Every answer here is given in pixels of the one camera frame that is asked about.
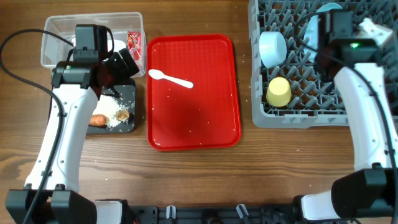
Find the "white napkin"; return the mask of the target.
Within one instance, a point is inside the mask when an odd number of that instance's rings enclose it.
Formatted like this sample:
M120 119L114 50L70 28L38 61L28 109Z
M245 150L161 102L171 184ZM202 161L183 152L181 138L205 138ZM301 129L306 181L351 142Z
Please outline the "white napkin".
M121 41L121 40L114 40L114 41L108 40L108 42L107 42L107 44L108 44L108 51L110 51L110 50L112 49L113 43L114 43L113 52L116 52L116 53L118 53L118 54L120 54L120 53L119 53L120 50L126 48L126 44L125 44L123 41Z

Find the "red snack wrapper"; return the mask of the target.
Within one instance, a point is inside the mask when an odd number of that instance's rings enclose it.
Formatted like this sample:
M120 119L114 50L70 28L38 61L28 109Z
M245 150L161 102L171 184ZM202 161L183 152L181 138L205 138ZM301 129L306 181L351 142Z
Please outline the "red snack wrapper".
M127 47L135 61L141 58L142 52L142 35L140 32L128 32L127 33Z

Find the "white rice pile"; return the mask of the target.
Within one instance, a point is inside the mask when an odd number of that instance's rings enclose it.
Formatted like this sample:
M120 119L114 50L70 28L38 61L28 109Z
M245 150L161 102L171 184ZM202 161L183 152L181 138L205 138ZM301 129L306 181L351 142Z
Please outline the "white rice pile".
M134 106L135 103L131 100L126 100L125 98L116 98L113 96L102 95L98 101L98 104L93 112L94 114L103 114L108 118L107 126L99 128L115 128L119 124L128 123L132 115L129 109ZM128 110L130 112L130 117L126 122L120 122L115 118L115 115L120 110Z

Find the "white plastic spoon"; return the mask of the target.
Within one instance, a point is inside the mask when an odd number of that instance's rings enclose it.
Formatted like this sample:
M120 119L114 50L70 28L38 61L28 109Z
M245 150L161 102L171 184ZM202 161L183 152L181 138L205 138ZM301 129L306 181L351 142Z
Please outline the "white plastic spoon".
M168 80L168 81L170 81L170 82L176 83L176 84L178 84L178 85L180 85L180 86L183 86L183 87L189 88L189 89L192 89L192 88L194 87L194 84L193 84L192 82L187 81L187 80L182 80L182 79L179 79L179 78L175 78L175 77L168 76L168 75L164 74L164 73L163 73L162 71L160 71L160 70L150 69L150 70L148 71L148 74L149 74L149 76L150 76L151 78L153 78L153 79L155 79L155 80L162 80L162 79Z

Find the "brown food scrap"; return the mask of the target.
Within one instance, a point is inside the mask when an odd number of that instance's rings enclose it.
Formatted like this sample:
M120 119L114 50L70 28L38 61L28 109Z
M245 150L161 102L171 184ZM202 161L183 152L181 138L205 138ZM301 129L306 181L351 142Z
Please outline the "brown food scrap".
M116 113L115 118L120 122L126 122L130 117L128 110L120 110Z

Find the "light blue bowl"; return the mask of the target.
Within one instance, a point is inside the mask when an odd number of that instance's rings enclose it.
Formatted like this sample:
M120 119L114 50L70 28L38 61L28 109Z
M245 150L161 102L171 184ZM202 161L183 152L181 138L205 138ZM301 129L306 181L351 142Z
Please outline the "light blue bowl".
M266 68L282 64L287 57L287 45L280 32L262 32L259 38L259 53Z

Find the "yellow cup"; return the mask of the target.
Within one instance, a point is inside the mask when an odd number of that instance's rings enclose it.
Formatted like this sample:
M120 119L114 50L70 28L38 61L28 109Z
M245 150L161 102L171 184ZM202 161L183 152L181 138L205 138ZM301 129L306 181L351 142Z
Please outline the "yellow cup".
M266 100L271 106L282 107L290 103L292 92L290 83L283 77L275 77L269 82Z

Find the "light blue plate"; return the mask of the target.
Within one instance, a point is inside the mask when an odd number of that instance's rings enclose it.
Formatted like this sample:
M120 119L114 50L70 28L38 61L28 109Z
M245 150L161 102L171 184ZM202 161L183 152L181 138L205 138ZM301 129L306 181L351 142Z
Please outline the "light blue plate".
M317 12L325 12L325 11L329 11L332 9L342 9L342 7L337 3L331 2L331 3L325 4L324 6L320 7L317 10ZM306 39L308 39L307 45L309 47L311 47L313 49L318 49L318 16L313 16L309 20L308 26L304 33L304 40L306 40ZM306 48L306 47L303 49L303 51L304 51L305 55L307 53L310 53L308 60L313 63L315 61L315 57L316 57L317 53Z

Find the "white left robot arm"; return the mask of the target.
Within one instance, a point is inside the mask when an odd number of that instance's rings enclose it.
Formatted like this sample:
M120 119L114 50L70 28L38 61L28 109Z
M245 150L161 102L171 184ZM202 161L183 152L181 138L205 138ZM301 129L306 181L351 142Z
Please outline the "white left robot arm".
M138 67L126 49L115 51L109 28L80 24L67 59L52 70L47 129L35 165L6 209L16 223L133 223L126 200L95 202L79 194L86 132L103 88L130 79Z

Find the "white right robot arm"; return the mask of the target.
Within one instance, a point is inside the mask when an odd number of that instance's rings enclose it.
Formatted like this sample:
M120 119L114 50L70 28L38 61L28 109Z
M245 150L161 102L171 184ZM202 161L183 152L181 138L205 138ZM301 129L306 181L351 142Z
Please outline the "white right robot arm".
M320 40L317 62L337 87L354 145L354 172L296 197L305 221L391 217L397 223L397 131L384 84L382 37Z

